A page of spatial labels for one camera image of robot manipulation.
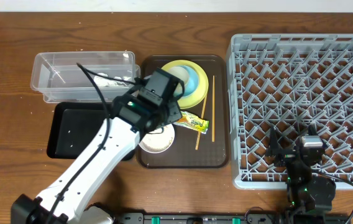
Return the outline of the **white rice bowl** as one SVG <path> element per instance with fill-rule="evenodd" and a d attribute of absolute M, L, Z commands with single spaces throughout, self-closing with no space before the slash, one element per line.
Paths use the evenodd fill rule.
<path fill-rule="evenodd" d="M 156 129 L 144 136 L 139 146 L 146 152 L 156 154 L 166 151 L 175 139 L 175 130 L 172 124 Z"/>

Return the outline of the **green yellow snack wrapper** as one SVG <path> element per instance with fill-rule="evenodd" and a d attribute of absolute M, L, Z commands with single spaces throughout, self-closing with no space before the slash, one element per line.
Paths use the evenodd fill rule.
<path fill-rule="evenodd" d="M 182 111 L 181 115 L 182 117 L 174 122 L 175 125 L 192 129 L 202 134 L 206 134 L 209 127 L 209 121 L 202 119 L 199 116 L 188 111 Z"/>

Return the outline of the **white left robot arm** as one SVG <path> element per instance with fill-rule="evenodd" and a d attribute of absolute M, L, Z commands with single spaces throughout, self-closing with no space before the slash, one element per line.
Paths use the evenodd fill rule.
<path fill-rule="evenodd" d="M 114 223 L 103 208 L 88 206 L 118 163 L 149 132 L 181 118 L 177 99 L 141 89 L 106 105 L 103 124 L 71 166 L 31 199 L 22 194 L 11 207 L 11 223 Z"/>

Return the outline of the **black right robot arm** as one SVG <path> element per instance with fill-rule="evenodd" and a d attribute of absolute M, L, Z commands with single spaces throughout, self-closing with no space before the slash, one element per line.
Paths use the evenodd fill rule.
<path fill-rule="evenodd" d="M 325 223 L 325 213 L 332 209 L 336 194 L 333 180 L 313 175 L 313 165 L 321 161 L 326 142 L 313 125 L 308 133 L 288 147 L 278 143 L 277 132 L 270 129 L 270 140 L 265 155 L 273 158 L 276 167 L 287 170 L 287 192 L 291 207 L 285 210 L 280 223 Z"/>

